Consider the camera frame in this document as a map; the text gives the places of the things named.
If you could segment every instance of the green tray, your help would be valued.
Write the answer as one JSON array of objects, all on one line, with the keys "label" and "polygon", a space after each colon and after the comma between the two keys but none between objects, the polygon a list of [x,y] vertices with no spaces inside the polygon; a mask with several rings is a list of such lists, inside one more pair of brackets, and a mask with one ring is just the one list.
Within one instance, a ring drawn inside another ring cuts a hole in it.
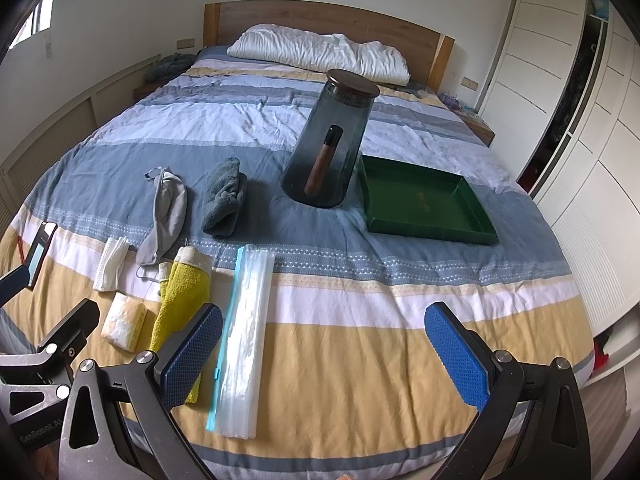
[{"label": "green tray", "polygon": [[359,172],[372,233],[482,245],[500,241],[463,176],[367,155]]}]

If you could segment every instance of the bed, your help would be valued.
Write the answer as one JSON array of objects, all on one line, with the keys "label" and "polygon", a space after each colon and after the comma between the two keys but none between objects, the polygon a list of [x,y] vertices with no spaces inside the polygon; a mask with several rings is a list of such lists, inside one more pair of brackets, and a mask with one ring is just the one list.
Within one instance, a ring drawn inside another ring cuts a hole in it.
[{"label": "bed", "polygon": [[[462,174],[491,217],[496,246],[370,234],[354,176],[344,203],[321,210],[292,202],[279,186],[325,76],[268,62],[233,59],[223,45],[247,27],[276,23],[354,41],[379,40],[405,56],[417,83],[440,84],[452,40],[368,10],[289,0],[210,4],[196,64],[100,127],[53,165],[0,242],[0,272],[19,263],[43,220],[59,225],[33,292],[0,310],[5,351],[32,351],[84,297],[101,320],[113,293],[92,290],[108,237],[132,243],[120,291],[141,298],[148,345],[158,285],[136,275],[134,248],[152,225],[152,190],[143,175],[169,166],[188,188],[185,244],[214,261],[211,300],[226,307],[236,251],[246,243],[277,252],[265,336],[257,437],[205,430],[212,355],[199,401],[173,410],[194,448],[221,479],[385,479],[446,456],[474,416],[429,345],[424,309],[445,301],[493,349],[548,364],[563,355],[583,384],[593,368],[590,326],[570,268],[542,215],[491,151],[433,92],[381,88],[362,153]],[[237,156],[249,179],[231,238],[200,230],[204,174]],[[133,354],[99,336],[76,358],[101,365]],[[519,406],[511,431],[522,421]],[[140,428],[126,408],[129,429]]]}]

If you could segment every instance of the silver bolt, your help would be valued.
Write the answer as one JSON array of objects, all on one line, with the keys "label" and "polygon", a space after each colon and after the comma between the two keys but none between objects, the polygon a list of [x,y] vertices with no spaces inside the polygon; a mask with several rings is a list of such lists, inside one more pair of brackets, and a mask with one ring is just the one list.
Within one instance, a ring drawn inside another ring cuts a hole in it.
[{"label": "silver bolt", "polygon": [[80,371],[81,372],[88,372],[93,367],[94,367],[94,360],[93,359],[85,359],[84,361],[82,361],[80,363]]},{"label": "silver bolt", "polygon": [[141,365],[148,363],[151,359],[154,358],[154,353],[151,350],[145,350],[136,355],[136,361]]},{"label": "silver bolt", "polygon": [[564,357],[559,357],[556,359],[556,366],[561,370],[567,370],[571,368],[571,363],[567,361]]},{"label": "silver bolt", "polygon": [[513,356],[506,350],[497,350],[495,352],[495,358],[501,363],[508,363],[513,359]]},{"label": "silver bolt", "polygon": [[60,384],[56,390],[59,399],[66,399],[69,396],[69,387],[66,384]]}]

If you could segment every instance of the wardrobe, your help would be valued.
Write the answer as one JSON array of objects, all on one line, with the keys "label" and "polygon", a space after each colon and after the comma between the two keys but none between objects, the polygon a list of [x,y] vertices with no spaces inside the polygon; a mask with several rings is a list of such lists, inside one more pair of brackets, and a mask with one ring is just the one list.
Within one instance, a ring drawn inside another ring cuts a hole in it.
[{"label": "wardrobe", "polygon": [[515,0],[479,110],[553,229],[593,335],[614,328],[590,382],[640,356],[640,47],[607,5]]}]

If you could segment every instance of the window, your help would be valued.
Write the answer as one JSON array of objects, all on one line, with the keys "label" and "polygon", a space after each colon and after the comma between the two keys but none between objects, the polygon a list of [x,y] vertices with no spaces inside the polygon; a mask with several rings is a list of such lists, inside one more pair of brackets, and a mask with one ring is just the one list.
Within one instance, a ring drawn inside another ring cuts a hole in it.
[{"label": "window", "polygon": [[51,25],[51,10],[53,9],[53,0],[40,0],[35,10],[29,15],[27,21],[20,28],[20,32],[15,37],[9,48],[13,48],[22,40],[26,40],[31,35],[41,30],[49,28]]}]

